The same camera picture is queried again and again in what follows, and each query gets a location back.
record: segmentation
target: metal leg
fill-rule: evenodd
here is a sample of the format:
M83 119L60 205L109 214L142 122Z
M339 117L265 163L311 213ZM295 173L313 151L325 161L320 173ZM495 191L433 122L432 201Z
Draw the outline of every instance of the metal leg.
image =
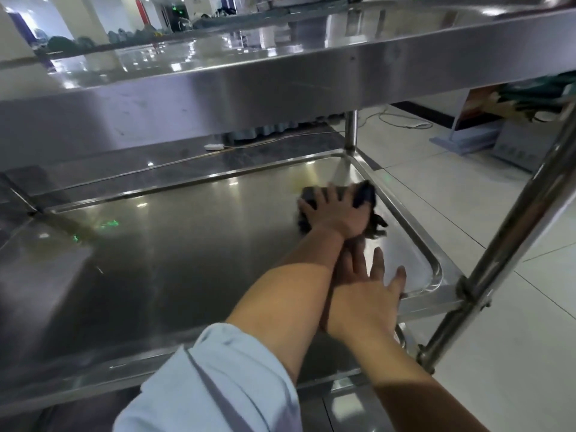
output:
M36 213L41 212L40 209L36 204L32 201L30 196L25 192L24 189L20 188L17 184L15 184L10 177L8 177L5 173L0 172L0 181L6 185L14 195L16 195L22 203L26 205L26 209L29 213Z
M358 111L350 110L346 112L344 128L344 148L353 152L358 143Z
M538 171L532 176L504 223L486 248L468 282L461 285L468 300L449 312L419 356L432 371L516 263L556 221L576 195L576 108L564 124Z

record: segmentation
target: upper shelf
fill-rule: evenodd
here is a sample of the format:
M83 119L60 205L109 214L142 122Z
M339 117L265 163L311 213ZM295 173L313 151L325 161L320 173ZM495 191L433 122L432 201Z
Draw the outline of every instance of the upper shelf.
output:
M238 20L4 63L0 83L30 82L2 87L0 170L576 68L572 0L368 0Z

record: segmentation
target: hand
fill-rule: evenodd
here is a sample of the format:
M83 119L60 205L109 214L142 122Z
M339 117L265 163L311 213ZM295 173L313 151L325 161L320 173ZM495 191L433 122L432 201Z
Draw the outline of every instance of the hand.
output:
M384 285L384 254L374 251L370 276L366 272L364 248L345 249L336 266L337 286L328 310L326 330L350 347L357 338L392 336L406 270L400 266L390 285Z
M354 238L364 232L371 211L368 202L357 209L352 207L355 189L354 184L350 185L342 200L339 200L334 184L328 185L327 198L324 197L322 190L316 187L314 188L316 209L303 199L298 199L298 207L306 215L312 228L327 226L340 232L344 239Z

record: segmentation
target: forearm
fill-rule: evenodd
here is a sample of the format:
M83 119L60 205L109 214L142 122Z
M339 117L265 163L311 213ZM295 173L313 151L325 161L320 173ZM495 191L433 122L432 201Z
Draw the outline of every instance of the forearm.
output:
M338 232L313 229L279 267L250 287L227 319L274 353L294 382L316 333L343 244Z
M351 347L397 432L487 429L389 336Z

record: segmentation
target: blue shirt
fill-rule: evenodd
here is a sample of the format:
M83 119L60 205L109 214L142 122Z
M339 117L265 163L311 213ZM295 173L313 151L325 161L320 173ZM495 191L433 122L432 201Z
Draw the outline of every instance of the blue shirt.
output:
M298 394L282 364L231 324L179 348L120 413L114 432L300 432Z

